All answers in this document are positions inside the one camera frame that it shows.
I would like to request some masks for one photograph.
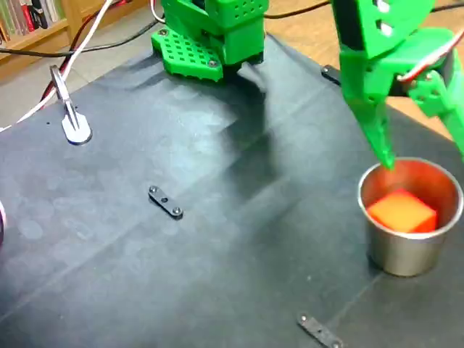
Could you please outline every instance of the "white clamp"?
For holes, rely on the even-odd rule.
[[[57,89],[58,99],[65,106],[65,118],[61,122],[67,140],[73,145],[82,145],[92,137],[92,130],[84,115],[75,111],[65,81],[56,65],[50,67],[51,79]]]

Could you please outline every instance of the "metal plate with holes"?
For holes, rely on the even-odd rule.
[[[316,319],[301,315],[298,325],[326,348],[344,348],[343,342]]]
[[[335,83],[336,85],[340,86],[340,70],[337,70],[335,67],[331,65],[326,65],[322,67],[321,74],[324,78]]]
[[[178,206],[178,204],[165,194],[165,192],[160,189],[158,186],[150,186],[148,190],[148,195],[152,200],[154,200],[158,205],[164,209],[169,215],[175,219],[181,219],[183,216],[183,210]]]

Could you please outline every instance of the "wooden floor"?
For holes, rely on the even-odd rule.
[[[319,2],[322,0],[270,0],[268,14],[290,12]],[[436,6],[456,2],[459,1],[437,0]],[[464,26],[464,8],[432,13],[424,25],[446,27],[456,32]],[[339,66],[339,43],[330,6],[284,20],[267,20],[266,30],[282,38],[287,44],[321,65]],[[464,41],[459,44],[458,51],[461,59],[464,60]],[[390,98],[389,103],[418,122],[450,138],[447,130],[438,119],[427,119],[409,99]]]

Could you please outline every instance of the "wooden shelf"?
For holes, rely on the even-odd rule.
[[[104,0],[61,0],[66,19],[54,23],[48,29],[37,29],[26,36],[13,36],[12,40],[6,42],[7,48],[57,52],[70,45],[86,16],[98,10],[103,2]],[[146,0],[132,0],[131,3],[105,14],[99,27],[113,23],[138,8],[146,7],[147,4]],[[39,59],[39,57],[16,54],[0,54],[0,80],[13,77]]]
[[[32,33],[27,34],[26,36],[13,36],[12,40],[7,41],[7,48],[8,49],[25,49],[28,46],[31,46],[44,38],[55,34],[56,32],[64,29],[67,27],[67,20],[60,20],[50,28],[47,29],[36,29]],[[3,58],[8,57],[8,54],[0,54],[0,60]]]

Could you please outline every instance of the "black cable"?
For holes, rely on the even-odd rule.
[[[432,9],[432,12],[440,12],[447,9],[457,9],[458,7],[464,7],[464,3],[438,6]]]
[[[106,45],[88,47],[87,49],[84,49],[83,52],[101,51],[102,49],[113,49],[115,47],[122,46],[128,42],[135,40],[139,36],[142,36],[148,30],[152,29],[157,23],[158,21],[156,20],[154,22],[151,22],[150,24],[140,29],[137,33],[129,36],[128,38],[124,40],[114,42],[114,43],[108,43]],[[59,52],[59,53],[45,53],[45,52],[36,52],[36,51],[23,51],[20,49],[0,49],[0,53],[17,54],[20,56],[33,56],[33,57],[42,57],[42,58],[60,58],[60,57],[67,57],[67,56],[73,55],[75,53],[75,50],[67,51],[67,52]]]
[[[126,5],[126,4],[129,4],[131,3],[132,0],[119,0],[113,4],[111,4],[109,7],[108,7],[108,11],[111,11],[112,9],[115,9],[116,7],[119,7],[119,6],[122,6],[122,5]],[[71,42],[71,45],[70,45],[70,50],[73,50],[73,49],[76,49],[78,47],[78,42],[80,40],[80,36],[82,35],[84,29],[86,29],[87,25],[96,18],[96,16],[98,16],[100,13],[100,10],[98,11],[95,11],[93,14],[91,14],[90,16],[88,16],[84,21],[83,23],[80,25],[80,28],[78,30],[78,32],[75,34],[74,36],[74,39],[72,40]],[[66,69],[66,66],[69,64],[71,60],[71,56],[67,56],[63,59],[63,62],[61,63],[61,65],[59,66],[59,71],[61,73],[63,73]],[[47,85],[47,87],[45,88],[45,91],[43,91],[42,93],[42,97],[41,97],[41,101],[44,100],[46,98],[46,96],[50,93],[51,89],[53,88],[54,86],[54,83],[53,81],[50,81],[49,84]]]
[[[330,4],[329,1],[324,1],[324,2],[321,2],[320,4],[312,5],[310,7],[305,8],[305,9],[298,9],[297,11],[283,13],[283,14],[265,14],[264,17],[269,19],[269,20],[280,20],[282,18],[288,18],[288,17],[297,16],[297,15],[302,15],[303,13],[311,12],[312,10],[318,9],[320,7],[324,7],[324,6],[329,5],[329,4]],[[450,4],[450,5],[444,5],[444,6],[435,7],[434,9],[432,9],[432,12],[440,12],[440,11],[445,11],[447,9],[457,9],[459,7],[464,7],[464,3]]]
[[[307,7],[305,9],[298,9],[297,11],[293,12],[287,12],[287,13],[282,13],[282,14],[265,14],[264,18],[267,18],[269,20],[281,20],[282,18],[288,18],[288,17],[293,17],[297,15],[302,15],[303,13],[313,11],[315,9],[318,9],[320,7],[324,7],[329,5],[331,2],[330,1],[323,1],[319,4],[312,5],[310,7]]]
[[[311,7],[307,7],[305,9],[299,9],[297,11],[293,12],[288,12],[288,13],[283,13],[283,14],[265,14],[265,18],[269,20],[279,20],[282,18],[287,18],[287,17],[293,17],[297,15],[301,15],[306,12],[310,12],[312,10],[318,9],[320,7],[324,7],[326,5],[329,5],[329,1],[324,1],[316,5],[312,5]],[[458,7],[464,7],[464,3],[461,4],[450,4],[450,5],[444,5],[440,7],[435,7],[432,9],[432,12],[440,12],[448,9],[456,9]],[[135,40],[139,36],[142,36],[145,34],[148,30],[153,28],[157,24],[157,21],[154,21],[150,24],[148,24],[146,27],[142,28],[139,32],[135,33],[134,35],[130,36],[129,38],[115,42],[115,43],[109,43],[107,45],[101,45],[101,46],[93,46],[93,47],[88,47],[87,49],[84,49],[83,52],[92,52],[92,51],[101,51],[102,49],[112,49],[115,47],[122,46],[126,44],[127,42],[131,42],[132,40]],[[33,56],[33,57],[42,57],[42,58],[60,58],[60,57],[68,57],[72,54],[75,53],[74,50],[68,51],[68,52],[60,52],[60,53],[46,53],[46,52],[37,52],[37,51],[23,51],[21,49],[2,49],[0,48],[0,53],[5,53],[5,54],[16,54],[20,56]]]

